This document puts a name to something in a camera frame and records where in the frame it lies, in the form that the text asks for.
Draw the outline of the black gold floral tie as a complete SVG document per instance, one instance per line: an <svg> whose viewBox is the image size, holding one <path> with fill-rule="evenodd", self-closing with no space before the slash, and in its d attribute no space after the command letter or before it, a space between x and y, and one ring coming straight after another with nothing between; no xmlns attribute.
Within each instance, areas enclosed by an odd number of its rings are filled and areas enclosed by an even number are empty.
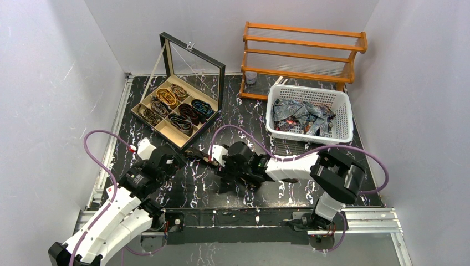
<svg viewBox="0 0 470 266"><path fill-rule="evenodd" d="M194 148L187 149L184 153L189 160L201 160L205 165L214 168L216 175L225 182L244 181L250 185L259 187L264 182L274 180L265 172L269 155L258 155L250 149L236 152L234 155L224 155L225 167L209 160L209 155Z"/></svg>

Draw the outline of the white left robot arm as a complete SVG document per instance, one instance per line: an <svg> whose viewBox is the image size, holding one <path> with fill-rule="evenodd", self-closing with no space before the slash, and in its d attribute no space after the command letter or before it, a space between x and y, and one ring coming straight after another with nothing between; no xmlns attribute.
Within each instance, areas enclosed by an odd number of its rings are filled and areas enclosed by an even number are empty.
<svg viewBox="0 0 470 266"><path fill-rule="evenodd" d="M52 265L105 265L131 240L148 229L167 230L165 209L151 198L183 168L181 156L169 146L139 144L141 159L108 188L108 200L64 243L48 250Z"/></svg>

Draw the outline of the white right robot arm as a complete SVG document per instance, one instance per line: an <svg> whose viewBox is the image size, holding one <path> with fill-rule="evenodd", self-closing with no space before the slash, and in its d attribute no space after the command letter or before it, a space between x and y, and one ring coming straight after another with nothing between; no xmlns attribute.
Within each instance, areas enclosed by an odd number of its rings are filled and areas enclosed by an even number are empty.
<svg viewBox="0 0 470 266"><path fill-rule="evenodd" d="M218 164L219 177L239 178L254 185L313 180L324 191L311 215L312 221L320 226L331 223L346 205L356 202L366 175L357 161L325 146L302 157L272 157L258 155L239 141L231 146L212 145L210 161Z"/></svg>

